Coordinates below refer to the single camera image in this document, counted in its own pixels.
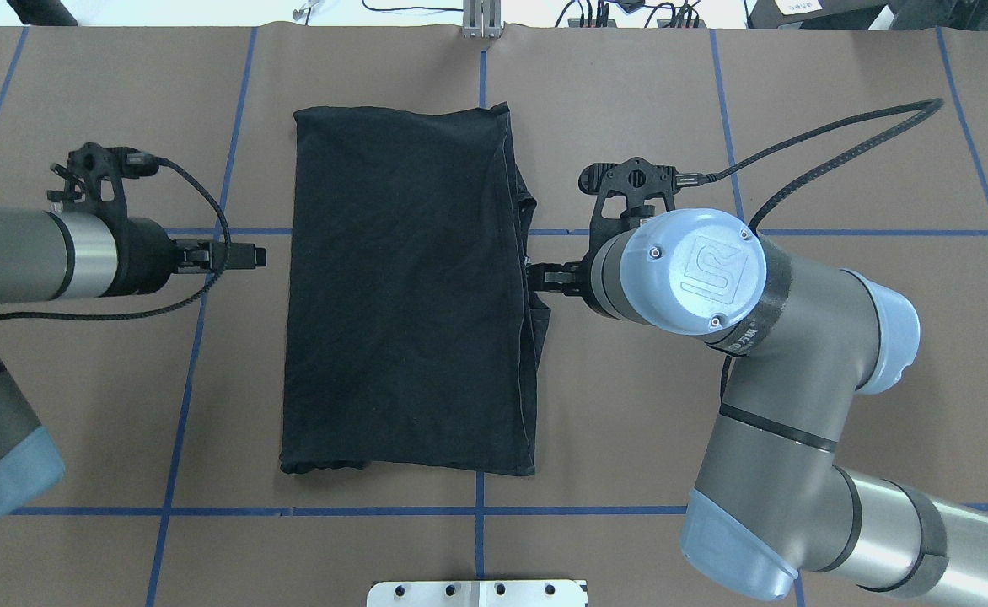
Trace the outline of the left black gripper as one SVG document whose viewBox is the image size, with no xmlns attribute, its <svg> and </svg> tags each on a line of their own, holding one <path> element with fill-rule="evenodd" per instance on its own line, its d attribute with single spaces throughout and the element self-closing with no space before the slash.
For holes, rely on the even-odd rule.
<svg viewBox="0 0 988 607">
<path fill-rule="evenodd" d="M 67 269 L 57 297 L 109 298 L 156 293 L 175 274 L 255 270 L 267 265 L 266 249 L 249 243 L 171 239 L 160 224 L 129 214 L 125 181 L 173 170 L 197 192 L 204 188 L 177 163 L 132 147 L 86 142 L 52 163 L 62 178 L 48 190 L 65 242 Z"/>
</svg>

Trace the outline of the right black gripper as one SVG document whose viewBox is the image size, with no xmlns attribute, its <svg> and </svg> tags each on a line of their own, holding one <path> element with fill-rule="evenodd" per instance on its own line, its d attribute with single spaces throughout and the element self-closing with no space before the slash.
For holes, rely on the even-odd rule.
<svg viewBox="0 0 988 607">
<path fill-rule="evenodd" d="M 536 293 L 582 296 L 590 283 L 590 266 L 599 249 L 619 234 L 640 227 L 657 214 L 653 201 L 664 211 L 675 210 L 673 196 L 679 192 L 678 170 L 655 165 L 644 158 L 621 163 L 592 163 L 580 172 L 577 184 L 584 195 L 593 196 L 588 228 L 588 252 L 579 264 L 528 264 L 526 281 Z"/>
</svg>

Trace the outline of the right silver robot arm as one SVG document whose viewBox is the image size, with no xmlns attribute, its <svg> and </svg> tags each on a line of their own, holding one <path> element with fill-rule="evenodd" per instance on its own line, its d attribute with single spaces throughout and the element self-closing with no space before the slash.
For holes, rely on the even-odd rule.
<svg viewBox="0 0 988 607">
<path fill-rule="evenodd" d="M 589 249 L 533 264 L 537 291 L 732 358 L 679 546 L 714 583 L 774 602 L 803 572 L 944 606 L 988 606 L 988 515 L 835 465 L 858 395 L 894 387 L 921 320 L 902 293 L 788 253 L 737 216 L 678 210 L 712 177 L 594 163 Z"/>
</svg>

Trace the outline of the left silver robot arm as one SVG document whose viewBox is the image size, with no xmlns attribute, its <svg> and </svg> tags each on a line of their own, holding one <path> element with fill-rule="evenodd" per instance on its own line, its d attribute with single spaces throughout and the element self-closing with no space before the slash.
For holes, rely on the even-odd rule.
<svg viewBox="0 0 988 607">
<path fill-rule="evenodd" d="M 175 237 L 129 210 L 126 184 L 170 170 L 210 207 L 212 237 Z M 266 266 L 237 241 L 223 204 L 165 155 L 86 142 L 51 166 L 62 184 L 44 208 L 0 205 L 0 518 L 65 479 L 65 457 L 19 385 L 13 326 L 119 323 L 171 314 L 207 296 L 225 273 Z"/>
</svg>

